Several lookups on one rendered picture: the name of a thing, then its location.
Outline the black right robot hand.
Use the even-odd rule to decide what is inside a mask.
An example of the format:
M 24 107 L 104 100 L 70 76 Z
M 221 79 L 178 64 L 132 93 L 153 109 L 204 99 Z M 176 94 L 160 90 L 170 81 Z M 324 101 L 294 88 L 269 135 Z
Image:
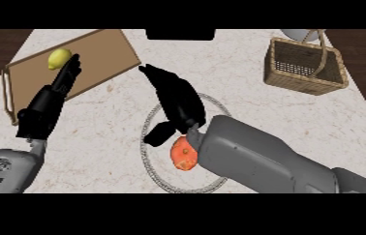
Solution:
M 139 71 L 157 89 L 167 118 L 145 136 L 145 142 L 159 147 L 176 132 L 187 134 L 195 124 L 203 126 L 207 123 L 207 111 L 200 94 L 187 79 L 151 64 L 141 66 Z

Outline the yellow lemon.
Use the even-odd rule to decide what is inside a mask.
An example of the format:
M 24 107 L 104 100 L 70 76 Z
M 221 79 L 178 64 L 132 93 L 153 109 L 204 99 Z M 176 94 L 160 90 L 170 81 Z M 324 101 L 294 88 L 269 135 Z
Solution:
M 72 51 L 66 48 L 58 48 L 49 56 L 49 69 L 60 69 L 72 58 Z

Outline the black appliance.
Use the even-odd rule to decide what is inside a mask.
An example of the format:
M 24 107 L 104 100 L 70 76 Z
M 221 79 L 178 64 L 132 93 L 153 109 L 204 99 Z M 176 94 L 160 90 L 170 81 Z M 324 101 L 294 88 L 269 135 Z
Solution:
M 215 39 L 215 29 L 148 29 L 150 40 L 173 41 L 212 41 Z

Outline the brown wooden cutting board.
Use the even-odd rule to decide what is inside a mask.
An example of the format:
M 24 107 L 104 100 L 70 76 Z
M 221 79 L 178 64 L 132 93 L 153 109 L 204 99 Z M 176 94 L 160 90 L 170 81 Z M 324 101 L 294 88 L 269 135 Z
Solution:
M 5 111 L 14 126 L 20 123 L 18 112 L 27 108 L 42 87 L 57 78 L 58 72 L 49 70 L 48 60 L 58 48 L 66 48 L 80 55 L 82 74 L 67 100 L 142 64 L 120 29 L 95 30 L 11 63 L 0 74 Z

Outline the pale grey round object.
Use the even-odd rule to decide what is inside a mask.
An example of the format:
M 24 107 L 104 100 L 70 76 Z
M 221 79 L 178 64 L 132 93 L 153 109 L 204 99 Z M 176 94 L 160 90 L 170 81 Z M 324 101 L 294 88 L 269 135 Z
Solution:
M 318 32 L 314 32 L 309 35 L 309 29 L 283 29 L 283 33 L 296 41 L 302 42 L 303 40 L 309 40 L 311 42 L 319 39 Z

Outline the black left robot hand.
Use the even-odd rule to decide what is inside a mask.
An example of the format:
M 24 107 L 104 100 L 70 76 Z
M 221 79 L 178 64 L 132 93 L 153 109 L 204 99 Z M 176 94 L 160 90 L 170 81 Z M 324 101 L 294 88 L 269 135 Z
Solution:
M 80 55 L 74 54 L 66 63 L 55 81 L 38 92 L 30 105 L 18 113 L 20 129 L 17 137 L 46 140 L 57 127 L 66 100 L 82 73 Z

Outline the orange squash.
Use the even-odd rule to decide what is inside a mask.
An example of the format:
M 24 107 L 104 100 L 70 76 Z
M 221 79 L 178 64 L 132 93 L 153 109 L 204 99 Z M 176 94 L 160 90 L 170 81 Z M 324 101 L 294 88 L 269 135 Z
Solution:
M 170 158 L 176 168 L 184 171 L 190 171 L 198 164 L 198 152 L 185 136 L 181 136 L 173 143 Z

